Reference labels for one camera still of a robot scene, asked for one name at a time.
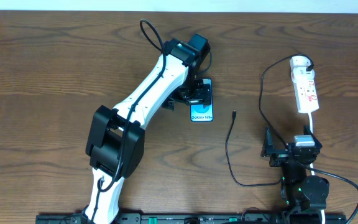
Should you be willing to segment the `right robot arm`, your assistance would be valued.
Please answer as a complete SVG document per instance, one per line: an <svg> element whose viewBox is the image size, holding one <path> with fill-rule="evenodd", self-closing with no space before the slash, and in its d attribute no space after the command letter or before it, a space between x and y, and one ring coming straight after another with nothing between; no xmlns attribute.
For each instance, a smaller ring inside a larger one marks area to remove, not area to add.
<svg viewBox="0 0 358 224"><path fill-rule="evenodd" d="M329 182L323 177L306 173L321 148L322 144L307 126L304 127L304 134L295 136L285 149L276 149L270 129L265 129L260 155L270 158L271 167L280 167L282 170L282 198L287 202L287 208L280 212L283 223L325 221L321 211L327 206Z"/></svg>

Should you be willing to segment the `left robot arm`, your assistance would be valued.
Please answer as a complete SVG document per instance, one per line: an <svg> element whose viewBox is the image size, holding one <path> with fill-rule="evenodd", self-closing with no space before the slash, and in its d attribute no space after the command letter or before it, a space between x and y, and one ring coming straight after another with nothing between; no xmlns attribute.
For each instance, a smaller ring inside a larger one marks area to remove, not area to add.
<svg viewBox="0 0 358 224"><path fill-rule="evenodd" d="M96 110L85 149L93 168L93 191L82 223L114 221L123 183L144 155L145 130L159 108L173 110L176 102L212 106L211 81L200 78L199 71L209 53L208 40L199 34L188 42L166 41L153 70L125 100Z"/></svg>

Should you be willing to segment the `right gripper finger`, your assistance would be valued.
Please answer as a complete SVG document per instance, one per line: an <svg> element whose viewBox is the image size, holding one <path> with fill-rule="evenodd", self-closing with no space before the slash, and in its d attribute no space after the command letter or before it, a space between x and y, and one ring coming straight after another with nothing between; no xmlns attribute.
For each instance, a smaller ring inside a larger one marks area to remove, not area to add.
<svg viewBox="0 0 358 224"><path fill-rule="evenodd" d="M272 154L273 150L274 150L274 145L273 145L272 134L270 128L267 126L265 129L265 138L264 138L264 143L262 146L260 156L268 157Z"/></svg>
<svg viewBox="0 0 358 224"><path fill-rule="evenodd" d="M305 125L303 128L303 134L307 135L307 136L311 136L311 138L313 139L314 143L315 143L315 148L317 149L321 149L322 148L322 144L317 140L317 138L315 137L315 135L311 132L310 127Z"/></svg>

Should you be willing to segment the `blue Samsung Galaxy smartphone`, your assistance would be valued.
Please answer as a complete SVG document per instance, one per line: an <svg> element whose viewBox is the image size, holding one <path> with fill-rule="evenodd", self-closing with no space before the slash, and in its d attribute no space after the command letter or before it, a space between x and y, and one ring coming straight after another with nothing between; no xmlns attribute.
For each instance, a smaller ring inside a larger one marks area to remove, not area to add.
<svg viewBox="0 0 358 224"><path fill-rule="evenodd" d="M212 80L210 78L204 78L203 83L207 85L207 93L211 100L210 105L191 105L190 106L190 118L192 122L212 122L213 121L213 89Z"/></svg>

